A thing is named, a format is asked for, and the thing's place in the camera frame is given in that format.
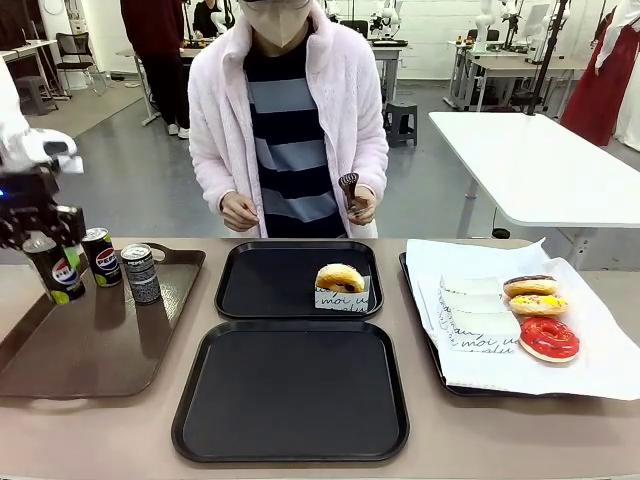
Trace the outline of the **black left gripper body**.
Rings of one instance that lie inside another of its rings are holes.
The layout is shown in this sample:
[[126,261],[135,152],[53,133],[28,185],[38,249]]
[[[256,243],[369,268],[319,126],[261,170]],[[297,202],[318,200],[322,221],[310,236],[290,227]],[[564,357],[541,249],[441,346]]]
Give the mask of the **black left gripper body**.
[[48,166],[33,167],[23,172],[1,173],[1,213],[29,213],[28,232],[41,232],[51,238],[57,224],[53,212],[59,191],[55,171]]

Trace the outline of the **person's right hand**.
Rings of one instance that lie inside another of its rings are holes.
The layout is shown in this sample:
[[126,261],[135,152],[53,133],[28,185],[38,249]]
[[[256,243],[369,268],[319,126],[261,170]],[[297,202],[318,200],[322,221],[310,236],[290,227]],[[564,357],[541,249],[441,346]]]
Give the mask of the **person's right hand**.
[[251,199],[237,192],[226,193],[220,202],[223,223],[230,230],[244,233],[259,225]]

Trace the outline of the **person's left hand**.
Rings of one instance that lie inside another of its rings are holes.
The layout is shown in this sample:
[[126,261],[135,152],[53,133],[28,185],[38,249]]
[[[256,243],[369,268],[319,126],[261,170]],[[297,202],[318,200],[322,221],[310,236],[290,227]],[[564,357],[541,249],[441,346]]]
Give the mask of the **person's left hand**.
[[348,219],[352,224],[365,226],[370,224],[375,217],[377,200],[369,188],[356,185],[353,189],[353,199],[348,207]]

